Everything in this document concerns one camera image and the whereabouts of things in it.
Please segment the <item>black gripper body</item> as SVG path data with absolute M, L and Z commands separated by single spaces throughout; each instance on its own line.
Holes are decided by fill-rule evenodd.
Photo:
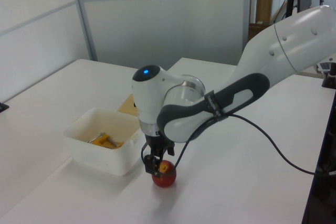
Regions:
M 163 157 L 165 153 L 170 156 L 175 155 L 175 143 L 167 139 L 165 136 L 161 134 L 158 136 L 145 135 L 145 139 L 151 149 L 151 154 L 154 156 Z

